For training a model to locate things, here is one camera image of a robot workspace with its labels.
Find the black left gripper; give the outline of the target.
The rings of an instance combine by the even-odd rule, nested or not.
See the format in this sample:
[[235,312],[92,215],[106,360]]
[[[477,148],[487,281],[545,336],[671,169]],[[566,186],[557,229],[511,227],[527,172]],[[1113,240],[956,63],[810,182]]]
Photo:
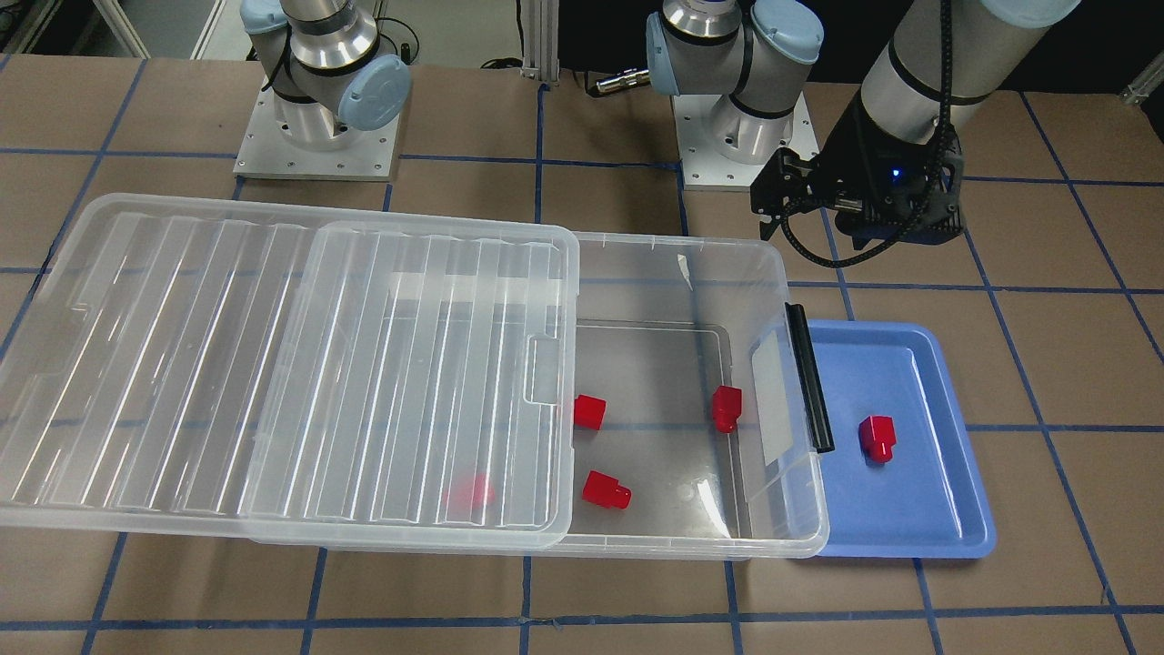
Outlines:
[[856,97],[811,161],[780,148],[757,175],[748,194],[760,216],[760,238],[769,241],[794,215],[819,208],[833,211],[836,218],[882,202],[918,202],[920,212],[939,197],[960,206],[964,158],[952,126],[944,138],[934,168],[934,137],[913,144],[890,136]]

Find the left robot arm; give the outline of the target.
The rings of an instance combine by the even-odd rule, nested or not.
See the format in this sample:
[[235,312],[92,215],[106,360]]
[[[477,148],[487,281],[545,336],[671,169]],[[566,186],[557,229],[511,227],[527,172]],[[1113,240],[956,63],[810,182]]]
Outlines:
[[715,97],[712,136],[758,168],[748,187],[759,235],[826,208],[868,259],[897,242],[942,245],[964,232],[958,133],[1073,1],[915,1],[819,152],[778,141],[824,28],[799,1],[665,1],[646,20],[646,69],[666,97]]

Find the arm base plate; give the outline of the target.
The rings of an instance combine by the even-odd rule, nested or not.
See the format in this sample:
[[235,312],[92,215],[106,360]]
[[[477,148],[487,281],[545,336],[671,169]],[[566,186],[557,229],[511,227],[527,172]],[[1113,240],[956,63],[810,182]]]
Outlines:
[[354,130],[319,104],[258,93],[233,173],[267,181],[391,181],[402,119]]
[[672,108],[686,188],[744,192],[780,148],[801,161],[819,150],[804,97],[778,119],[744,115],[716,95],[674,97]]

